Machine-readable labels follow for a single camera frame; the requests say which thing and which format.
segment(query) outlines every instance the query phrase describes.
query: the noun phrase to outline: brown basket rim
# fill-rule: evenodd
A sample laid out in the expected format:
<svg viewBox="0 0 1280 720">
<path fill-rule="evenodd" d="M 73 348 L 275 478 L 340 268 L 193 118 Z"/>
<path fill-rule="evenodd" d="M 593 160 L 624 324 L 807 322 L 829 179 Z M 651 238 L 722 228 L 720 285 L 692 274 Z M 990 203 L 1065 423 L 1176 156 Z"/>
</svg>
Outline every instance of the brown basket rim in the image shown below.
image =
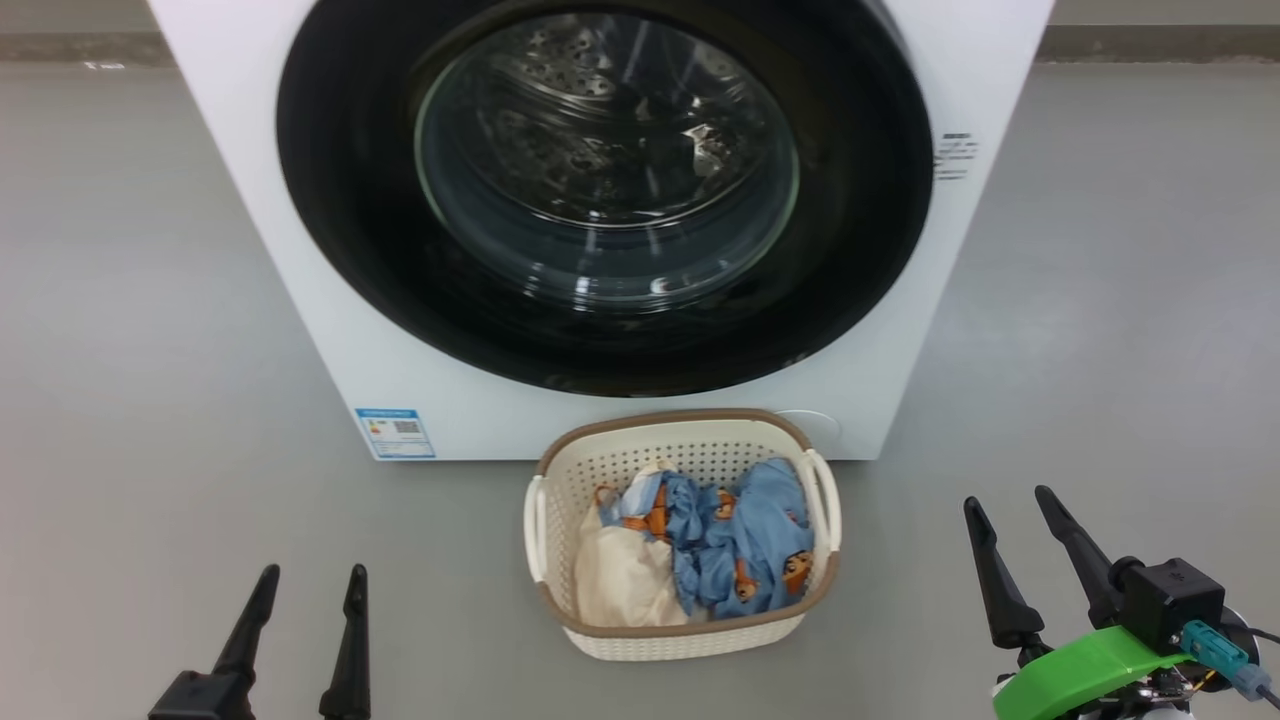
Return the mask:
<svg viewBox="0 0 1280 720">
<path fill-rule="evenodd" d="M 603 423 L 593 423 L 590 425 L 582 425 L 575 430 L 570 430 L 559 437 L 552 443 L 547 452 L 543 455 L 541 460 L 538 462 L 538 475 L 545 475 L 547 469 L 550 468 L 552 460 L 564 450 L 570 443 L 576 439 L 594 436 L 599 433 L 608 433 L 613 430 L 622 430 L 627 428 L 639 428 L 643 425 L 657 425 L 664 423 L 687 423 L 696 420 L 758 420 L 762 423 L 769 423 L 776 425 L 787 434 L 790 434 L 800 447 L 804 450 L 812 450 L 813 443 L 809 438 L 800 430 L 800 428 L 788 423 L 783 418 L 774 415 L 767 410 L 754 410 L 754 409 L 718 409 L 718 410 L 673 410 L 667 413 L 652 413 L 648 415 L 635 415 L 631 418 L 620 418 L 617 420 L 605 420 Z M 829 502 L 840 502 L 838 497 L 826 498 Z M 712 620 L 709 623 L 694 623 L 691 625 L 663 625 L 658 628 L 603 628 L 599 625 L 588 625 L 566 612 L 557 602 L 556 597 L 552 596 L 550 587 L 548 587 L 547 580 L 538 583 L 538 592 L 541 594 L 543 601 L 550 610 L 556 620 L 564 626 L 564 629 L 585 635 L 589 638 L 603 638 L 603 639 L 658 639 L 658 638 L 687 638 L 694 635 L 705 635 L 712 633 L 723 633 L 728 630 L 741 630 L 745 628 L 755 628 L 759 625 L 768 625 L 769 623 L 777 623 L 780 620 L 788 620 L 808 612 L 814 605 L 818 603 L 827 592 L 831 589 L 832 582 L 836 579 L 836 570 L 840 568 L 840 551 L 832 551 L 827 555 L 827 571 L 822 577 L 822 583 L 815 588 L 810 588 L 805 593 L 800 602 L 790 606 L 782 607 L 780 610 L 771 610 L 769 612 L 762 612 L 759 615 L 748 615 L 745 618 L 732 618 L 730 620 Z"/>
</svg>

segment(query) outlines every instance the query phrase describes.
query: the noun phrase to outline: concrete floor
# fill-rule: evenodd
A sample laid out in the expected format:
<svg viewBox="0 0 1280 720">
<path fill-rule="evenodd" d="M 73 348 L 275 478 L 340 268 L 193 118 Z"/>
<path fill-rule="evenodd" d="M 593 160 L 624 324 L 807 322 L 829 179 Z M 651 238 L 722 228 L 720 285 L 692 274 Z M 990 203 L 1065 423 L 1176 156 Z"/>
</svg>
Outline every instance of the concrete floor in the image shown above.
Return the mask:
<svg viewBox="0 0 1280 720">
<path fill-rule="evenodd" d="M 835 592 L 777 646 L 623 666 L 538 605 L 529 464 L 369 460 L 175 72 L 3 68 L 4 707 L 141 716 L 275 561 L 253 706 L 315 716 L 364 561 L 375 717 L 984 720 L 1014 653 L 966 495 L 1046 639 L 1088 629 L 1038 483 L 1280 628 L 1276 128 L 1276 67 L 1037 68 L 890 447 L 838 468 Z"/>
</svg>

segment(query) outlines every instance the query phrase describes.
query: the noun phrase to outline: washing machine door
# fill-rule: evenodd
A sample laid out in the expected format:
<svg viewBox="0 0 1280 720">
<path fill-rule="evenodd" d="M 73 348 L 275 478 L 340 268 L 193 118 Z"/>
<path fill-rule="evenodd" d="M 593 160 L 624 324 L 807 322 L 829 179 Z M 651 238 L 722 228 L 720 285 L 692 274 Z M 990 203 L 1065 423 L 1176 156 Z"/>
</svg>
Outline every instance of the washing machine door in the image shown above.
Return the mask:
<svg viewBox="0 0 1280 720">
<path fill-rule="evenodd" d="M 932 184 L 856 0 L 320 0 L 280 161 L 315 242 L 453 357 L 602 396 L 759 378 L 888 291 Z"/>
</svg>

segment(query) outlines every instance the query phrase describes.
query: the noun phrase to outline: laundry basket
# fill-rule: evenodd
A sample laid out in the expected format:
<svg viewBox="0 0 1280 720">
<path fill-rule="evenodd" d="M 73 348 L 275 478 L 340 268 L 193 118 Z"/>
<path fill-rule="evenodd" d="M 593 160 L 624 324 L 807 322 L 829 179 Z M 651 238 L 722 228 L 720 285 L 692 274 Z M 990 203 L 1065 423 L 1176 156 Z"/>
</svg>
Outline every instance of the laundry basket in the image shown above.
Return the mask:
<svg viewBox="0 0 1280 720">
<path fill-rule="evenodd" d="M 746 618 L 663 628 L 602 628 L 577 619 L 573 561 L 595 487 L 626 487 L 660 457 L 703 486 L 732 484 L 769 457 L 786 457 L 795 466 L 814 529 L 813 571 L 800 602 Z M 782 639 L 831 587 L 840 537 L 840 496 L 827 461 L 795 425 L 763 410 L 662 413 L 579 428 L 547 451 L 525 495 L 529 571 L 573 644 L 600 660 L 680 660 Z"/>
</svg>

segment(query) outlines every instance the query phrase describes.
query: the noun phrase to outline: white washing machine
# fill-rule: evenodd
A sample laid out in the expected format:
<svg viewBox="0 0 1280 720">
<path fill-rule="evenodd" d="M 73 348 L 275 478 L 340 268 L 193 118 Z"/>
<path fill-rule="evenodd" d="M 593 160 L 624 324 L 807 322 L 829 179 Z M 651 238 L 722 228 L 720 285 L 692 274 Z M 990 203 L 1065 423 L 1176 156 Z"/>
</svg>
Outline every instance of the white washing machine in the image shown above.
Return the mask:
<svg viewBox="0 0 1280 720">
<path fill-rule="evenodd" d="M 381 460 L 884 442 L 1052 0 L 151 0 Z"/>
</svg>

